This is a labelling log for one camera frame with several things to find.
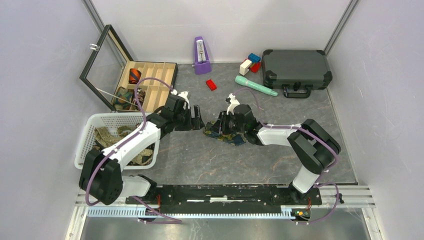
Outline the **navy yellow floral tie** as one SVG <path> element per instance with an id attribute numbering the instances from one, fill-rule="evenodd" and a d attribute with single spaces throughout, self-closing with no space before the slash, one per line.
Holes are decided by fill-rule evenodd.
<path id="1" fill-rule="evenodd" d="M 210 121 L 207 122 L 203 134 L 207 137 L 219 140 L 221 142 L 233 145 L 233 146 L 241 146 L 247 142 L 245 137 L 238 133 L 230 133 L 230 134 L 223 134 L 221 132 L 218 132 L 219 128 L 215 129 L 214 125 L 217 123 L 217 121 Z"/>

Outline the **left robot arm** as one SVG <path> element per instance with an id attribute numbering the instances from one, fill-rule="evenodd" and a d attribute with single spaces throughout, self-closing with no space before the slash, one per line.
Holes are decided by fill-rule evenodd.
<path id="1" fill-rule="evenodd" d="M 205 126 L 200 106 L 190 104 L 187 92 L 171 95 L 154 112 L 142 114 L 141 124 L 118 143 L 101 151 L 90 150 L 84 160 L 79 179 L 88 206 L 110 205 L 118 198 L 139 197 L 153 203 L 157 190 L 147 177 L 124 176 L 128 163 L 150 145 L 156 145 L 173 131 L 200 130 Z"/>

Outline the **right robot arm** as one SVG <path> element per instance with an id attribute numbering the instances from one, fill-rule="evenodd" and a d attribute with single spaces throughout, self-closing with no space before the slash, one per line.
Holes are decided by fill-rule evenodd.
<path id="1" fill-rule="evenodd" d="M 309 198 L 311 188 L 342 150 L 340 144 L 313 119 L 294 125 L 265 124 L 254 117 L 247 104 L 238 105 L 230 112 L 222 111 L 211 131 L 219 137 L 234 136 L 235 141 L 247 141 L 257 146 L 291 147 L 302 164 L 289 184 L 288 196 L 295 204 L 302 204 Z"/>

